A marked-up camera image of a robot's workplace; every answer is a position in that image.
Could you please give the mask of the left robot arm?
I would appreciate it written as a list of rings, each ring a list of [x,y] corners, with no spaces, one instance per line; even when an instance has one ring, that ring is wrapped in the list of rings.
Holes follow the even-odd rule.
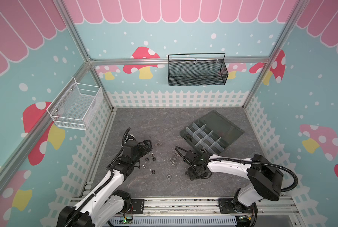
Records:
[[[152,142],[138,142],[127,132],[121,149],[109,163],[107,173],[96,187],[76,205],[66,206],[59,213],[58,227],[102,227],[117,213],[131,209],[131,196],[117,188],[129,177],[140,159],[152,151]]]

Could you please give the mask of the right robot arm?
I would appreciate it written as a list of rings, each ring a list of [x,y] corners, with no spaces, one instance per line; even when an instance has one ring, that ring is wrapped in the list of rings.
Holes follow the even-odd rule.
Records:
[[[256,203],[262,199],[278,201],[281,194],[295,189],[297,175],[290,169],[269,162],[262,155],[235,159],[196,153],[176,147],[176,153],[189,165],[190,180],[210,178],[213,173],[224,173],[249,180],[249,185],[236,190],[233,199],[220,199],[222,213],[258,212]]]

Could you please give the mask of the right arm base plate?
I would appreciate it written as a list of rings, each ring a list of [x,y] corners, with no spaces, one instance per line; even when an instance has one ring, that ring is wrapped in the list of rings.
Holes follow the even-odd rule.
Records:
[[[219,198],[219,209],[221,214],[250,214],[254,215],[258,213],[258,209],[255,203],[250,206],[244,206],[239,202],[233,202],[231,198]]]

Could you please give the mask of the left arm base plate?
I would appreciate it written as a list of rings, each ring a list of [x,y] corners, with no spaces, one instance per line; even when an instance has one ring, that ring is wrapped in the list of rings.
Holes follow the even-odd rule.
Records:
[[[143,214],[144,199],[127,199],[122,209],[123,214]]]

